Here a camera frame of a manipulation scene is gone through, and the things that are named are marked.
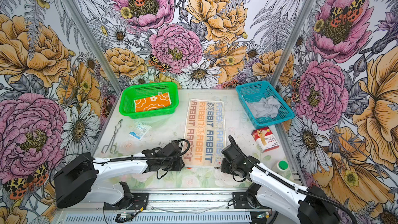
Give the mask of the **grey blue towel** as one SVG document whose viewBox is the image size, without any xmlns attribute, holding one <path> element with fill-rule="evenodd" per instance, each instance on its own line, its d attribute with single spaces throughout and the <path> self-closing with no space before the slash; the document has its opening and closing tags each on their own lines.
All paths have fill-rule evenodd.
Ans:
<svg viewBox="0 0 398 224">
<path fill-rule="evenodd" d="M 183 156 L 187 167 L 219 169 L 226 147 L 224 103 L 190 99 L 184 138 L 190 143 Z"/>
</svg>

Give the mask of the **orange white patterned towel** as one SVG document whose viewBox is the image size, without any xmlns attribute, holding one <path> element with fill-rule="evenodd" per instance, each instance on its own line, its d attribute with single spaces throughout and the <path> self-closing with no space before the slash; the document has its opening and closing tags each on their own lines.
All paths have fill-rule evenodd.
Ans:
<svg viewBox="0 0 398 224">
<path fill-rule="evenodd" d="M 171 104 L 172 101 L 170 98 L 170 94 L 168 92 L 158 93 L 157 95 L 135 100 L 134 112 L 141 113 L 141 112 L 155 111 L 169 107 L 171 106 Z"/>
</svg>

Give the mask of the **plain grey towel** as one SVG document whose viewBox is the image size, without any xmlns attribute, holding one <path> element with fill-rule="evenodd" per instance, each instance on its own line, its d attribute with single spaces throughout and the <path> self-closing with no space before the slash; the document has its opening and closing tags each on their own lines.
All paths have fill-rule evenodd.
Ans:
<svg viewBox="0 0 398 224">
<path fill-rule="evenodd" d="M 281 103 L 274 98 L 269 96 L 267 98 L 262 98 L 259 102 L 249 103 L 246 105 L 255 119 L 271 117 L 275 118 L 278 115 Z"/>
</svg>

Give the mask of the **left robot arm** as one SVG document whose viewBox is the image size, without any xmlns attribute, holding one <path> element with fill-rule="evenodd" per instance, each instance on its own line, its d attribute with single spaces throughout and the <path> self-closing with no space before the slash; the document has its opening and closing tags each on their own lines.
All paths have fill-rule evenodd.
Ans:
<svg viewBox="0 0 398 224">
<path fill-rule="evenodd" d="M 107 211 L 132 207 L 134 196 L 126 182 L 111 184 L 108 179 L 150 172 L 178 172 L 184 168 L 183 156 L 190 143 L 174 140 L 165 147 L 146 149 L 118 158 L 94 158 L 82 153 L 54 176 L 56 206 L 64 209 L 78 203 L 103 203 Z"/>
</svg>

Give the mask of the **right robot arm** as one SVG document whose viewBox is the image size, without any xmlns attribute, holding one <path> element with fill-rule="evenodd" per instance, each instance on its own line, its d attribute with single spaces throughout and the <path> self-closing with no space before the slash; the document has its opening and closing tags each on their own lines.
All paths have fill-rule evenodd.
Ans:
<svg viewBox="0 0 398 224">
<path fill-rule="evenodd" d="M 246 191 L 252 207 L 269 207 L 297 224 L 339 224 L 338 211 L 346 213 L 353 224 L 358 222 L 347 207 L 331 200 L 319 187 L 308 188 L 285 179 L 245 155 L 237 144 L 227 146 L 222 154 L 222 172 L 252 183 Z"/>
</svg>

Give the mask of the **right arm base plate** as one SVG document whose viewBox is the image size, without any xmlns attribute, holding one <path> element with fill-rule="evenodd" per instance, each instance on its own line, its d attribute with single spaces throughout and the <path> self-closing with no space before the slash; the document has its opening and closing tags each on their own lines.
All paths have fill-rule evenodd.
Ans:
<svg viewBox="0 0 398 224">
<path fill-rule="evenodd" d="M 248 192 L 232 192 L 232 201 L 229 203 L 234 209 L 265 209 L 256 197 Z"/>
</svg>

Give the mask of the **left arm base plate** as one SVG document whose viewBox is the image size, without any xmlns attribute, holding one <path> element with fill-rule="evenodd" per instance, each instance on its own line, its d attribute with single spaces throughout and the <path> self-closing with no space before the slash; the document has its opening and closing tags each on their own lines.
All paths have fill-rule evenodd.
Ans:
<svg viewBox="0 0 398 224">
<path fill-rule="evenodd" d="M 124 196 L 119 202 L 115 204 L 104 203 L 103 210 L 105 211 L 133 211 L 133 210 L 140 210 L 146 209 L 149 194 L 148 193 L 128 193 Z"/>
</svg>

